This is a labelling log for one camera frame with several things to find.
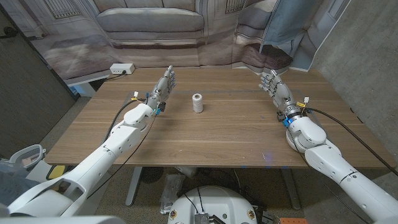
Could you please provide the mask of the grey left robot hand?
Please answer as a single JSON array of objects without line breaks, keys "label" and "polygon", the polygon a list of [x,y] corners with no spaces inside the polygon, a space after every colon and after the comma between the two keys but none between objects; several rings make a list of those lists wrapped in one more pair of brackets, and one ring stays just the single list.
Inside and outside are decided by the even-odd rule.
[{"label": "grey left robot hand", "polygon": [[175,86],[175,72],[173,66],[170,65],[165,73],[155,84],[152,92],[146,101],[146,105],[150,106],[153,110],[156,109],[161,103],[164,103],[169,98]]}]

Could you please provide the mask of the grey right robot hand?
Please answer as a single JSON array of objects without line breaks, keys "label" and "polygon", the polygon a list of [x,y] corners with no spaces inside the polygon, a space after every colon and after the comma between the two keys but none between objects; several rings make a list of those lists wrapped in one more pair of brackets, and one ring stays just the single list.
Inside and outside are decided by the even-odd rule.
[{"label": "grey right robot hand", "polygon": [[271,97],[278,109],[277,115],[280,121],[284,119],[291,123],[302,117],[302,110],[296,105],[292,92],[275,70],[261,75],[259,87]]}]

